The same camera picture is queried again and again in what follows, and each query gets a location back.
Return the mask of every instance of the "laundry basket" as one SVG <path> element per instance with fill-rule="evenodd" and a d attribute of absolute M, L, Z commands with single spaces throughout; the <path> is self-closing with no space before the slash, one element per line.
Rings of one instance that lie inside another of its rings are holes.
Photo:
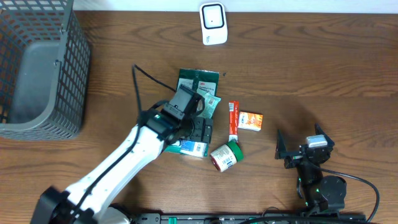
<path fill-rule="evenodd" d="M 75 137 L 91 52 L 72 11 L 73 0 L 0 4 L 0 136 Z"/>

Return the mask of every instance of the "red package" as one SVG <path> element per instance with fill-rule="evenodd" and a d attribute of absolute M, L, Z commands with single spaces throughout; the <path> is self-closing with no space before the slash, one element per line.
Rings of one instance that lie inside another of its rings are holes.
<path fill-rule="evenodd" d="M 229 102 L 229 140 L 238 141 L 238 118 L 239 118 L 239 102 Z"/>

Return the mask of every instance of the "basket bottom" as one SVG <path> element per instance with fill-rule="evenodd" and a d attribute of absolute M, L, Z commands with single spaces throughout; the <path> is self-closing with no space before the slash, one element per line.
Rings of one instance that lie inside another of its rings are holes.
<path fill-rule="evenodd" d="M 8 123 L 26 123 L 49 103 L 59 41 L 37 41 L 22 56 Z"/>

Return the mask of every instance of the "brown wood tabletop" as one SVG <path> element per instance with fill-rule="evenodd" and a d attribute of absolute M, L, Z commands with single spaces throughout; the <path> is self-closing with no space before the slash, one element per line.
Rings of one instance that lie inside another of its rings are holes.
<path fill-rule="evenodd" d="M 238 130 L 245 158 L 224 173 L 209 157 L 160 155 L 118 195 L 130 210 L 302 208 L 296 170 L 274 159 L 276 134 L 298 147 L 318 122 L 336 142 L 322 167 L 374 183 L 381 203 L 373 221 L 398 222 L 397 15 L 228 13 L 227 43 L 204 46 L 197 12 L 76 14 L 93 45 L 85 123 L 74 140 L 0 140 L 0 223 L 28 223 L 47 187 L 65 189 L 122 143 L 137 118 L 133 63 L 171 86 L 179 68 L 220 72 L 210 152 L 228 140 L 229 100 L 264 120 L 259 132 Z M 173 96 L 138 76 L 144 109 Z M 372 188 L 345 180 L 343 211 L 368 217 Z"/>

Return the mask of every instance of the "orange and white box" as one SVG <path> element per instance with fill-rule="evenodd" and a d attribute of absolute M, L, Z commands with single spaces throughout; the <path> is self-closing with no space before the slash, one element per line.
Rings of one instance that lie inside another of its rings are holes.
<path fill-rule="evenodd" d="M 262 124 L 262 114 L 240 112 L 238 128 L 252 131 L 260 131 Z"/>

